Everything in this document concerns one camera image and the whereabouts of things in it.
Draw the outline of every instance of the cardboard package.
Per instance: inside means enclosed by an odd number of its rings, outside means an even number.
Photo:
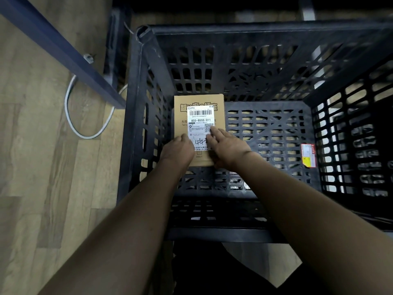
[[[191,112],[188,110],[194,110],[195,117],[191,117]],[[174,97],[174,136],[181,136],[183,133],[189,135],[190,138],[193,137],[193,132],[189,131],[189,127],[195,126],[194,123],[198,123],[200,120],[204,120],[204,116],[202,115],[202,119],[199,118],[200,115],[197,113],[213,113],[214,114],[214,125],[217,128],[225,129],[225,109],[224,109],[224,95],[223,94],[210,94],[210,95],[185,95],[185,96],[175,96]],[[208,130],[209,124],[211,121],[208,121],[206,124],[205,130]],[[196,147],[195,156],[193,161],[191,162],[191,167],[203,167],[203,166],[213,166],[214,162],[210,158],[212,154],[212,150],[203,150],[200,151],[199,148],[206,148],[208,145],[206,142],[206,135],[204,138],[202,136],[198,136],[193,140],[194,146]]]

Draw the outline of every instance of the cardboard box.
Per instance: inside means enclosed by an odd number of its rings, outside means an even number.
[[[181,136],[183,133],[189,134],[189,126],[191,127],[194,126],[193,125],[194,122],[191,121],[202,120],[202,119],[198,119],[199,115],[196,115],[195,119],[192,120],[191,118],[194,117],[191,117],[189,115],[189,112],[187,111],[187,110],[196,110],[195,113],[197,112],[205,113],[206,110],[198,111],[198,107],[200,106],[208,106],[207,109],[212,109],[213,111],[212,113],[214,114],[215,127],[225,129],[225,108],[224,108],[223,94],[175,96],[174,97],[174,136]],[[195,156],[190,166],[191,167],[213,166],[214,162],[210,157],[212,154],[214,154],[212,150],[195,151]]]

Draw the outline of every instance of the black plastic crate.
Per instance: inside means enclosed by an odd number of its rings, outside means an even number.
[[[174,95],[223,93],[227,130],[276,167],[393,230],[393,22],[143,26],[132,39],[118,201],[172,136]],[[301,162],[315,143],[318,168]],[[168,238],[282,237],[234,173],[190,168]]]

